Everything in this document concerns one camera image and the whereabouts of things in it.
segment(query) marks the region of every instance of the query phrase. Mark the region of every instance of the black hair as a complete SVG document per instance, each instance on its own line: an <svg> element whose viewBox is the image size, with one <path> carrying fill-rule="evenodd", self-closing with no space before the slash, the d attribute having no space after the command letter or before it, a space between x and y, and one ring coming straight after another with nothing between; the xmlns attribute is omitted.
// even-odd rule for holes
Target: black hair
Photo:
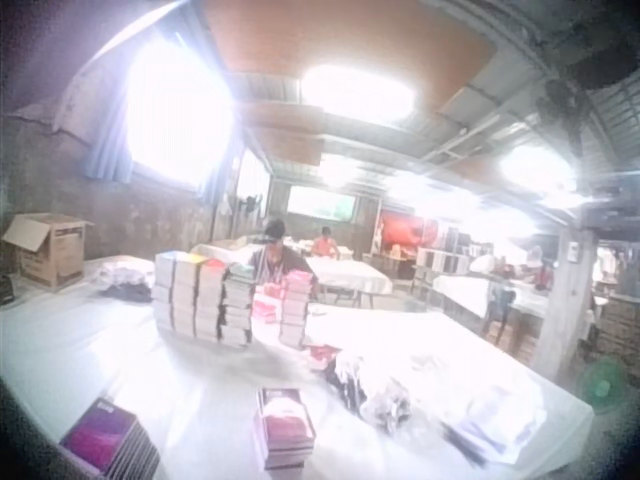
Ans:
<svg viewBox="0 0 640 480"><path fill-rule="evenodd" d="M279 218L270 220L267 224L267 228L264 229L264 234L273 240L282 240L286 232L284 222Z"/></svg>

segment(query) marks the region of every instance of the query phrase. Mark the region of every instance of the purple book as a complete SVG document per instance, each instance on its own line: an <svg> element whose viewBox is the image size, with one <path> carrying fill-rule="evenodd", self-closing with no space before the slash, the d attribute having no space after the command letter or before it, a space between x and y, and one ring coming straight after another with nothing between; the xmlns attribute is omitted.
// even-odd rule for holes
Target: purple book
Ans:
<svg viewBox="0 0 640 480"><path fill-rule="evenodd" d="M67 432L60 445L105 473L135 424L135 415L99 398Z"/></svg>

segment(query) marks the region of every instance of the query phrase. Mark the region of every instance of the pillar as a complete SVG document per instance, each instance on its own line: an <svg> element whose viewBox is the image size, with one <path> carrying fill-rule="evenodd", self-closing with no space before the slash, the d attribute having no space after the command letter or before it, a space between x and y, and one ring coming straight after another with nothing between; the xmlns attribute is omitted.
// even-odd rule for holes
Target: pillar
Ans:
<svg viewBox="0 0 640 480"><path fill-rule="evenodd" d="M572 247L578 246L578 255ZM591 301L598 240L591 230L563 230L549 305L531 368L551 381L565 378Z"/></svg>

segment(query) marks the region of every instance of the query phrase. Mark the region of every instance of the person in red shirt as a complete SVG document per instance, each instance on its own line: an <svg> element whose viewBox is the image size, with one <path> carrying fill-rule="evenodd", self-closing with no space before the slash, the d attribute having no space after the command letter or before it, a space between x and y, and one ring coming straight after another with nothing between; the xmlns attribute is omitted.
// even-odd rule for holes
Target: person in red shirt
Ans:
<svg viewBox="0 0 640 480"><path fill-rule="evenodd" d="M338 245L336 245L336 242L331 238L331 229L329 227L322 227L322 236L316 238L313 242L311 255L340 259Z"/></svg>

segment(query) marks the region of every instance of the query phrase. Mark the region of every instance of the blue curtain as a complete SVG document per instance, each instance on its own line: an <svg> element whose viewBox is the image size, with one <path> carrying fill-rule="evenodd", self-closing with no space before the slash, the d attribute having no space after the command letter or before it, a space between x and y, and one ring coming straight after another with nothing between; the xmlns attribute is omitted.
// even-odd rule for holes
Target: blue curtain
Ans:
<svg viewBox="0 0 640 480"><path fill-rule="evenodd" d="M204 15L199 13L199 8L199 4L188 2L150 28L160 33L166 41L196 52L214 74L222 75L222 62L213 37L206 25L202 23L201 18L204 18ZM85 175L90 178L124 183L131 180L133 160L127 142L126 72L132 59L135 58L134 53L137 47L143 41L144 33L130 40L126 45L126 59L121 62L122 74L118 76L119 80L111 95L112 100L105 113L105 121L85 164ZM215 162L215 166L209 178L198 190L198 197L203 202L213 204L224 193L217 187L221 183L220 180L228 175L233 159L242 150L242 144L242 136L236 125L223 158L211 159L212 163Z"/></svg>

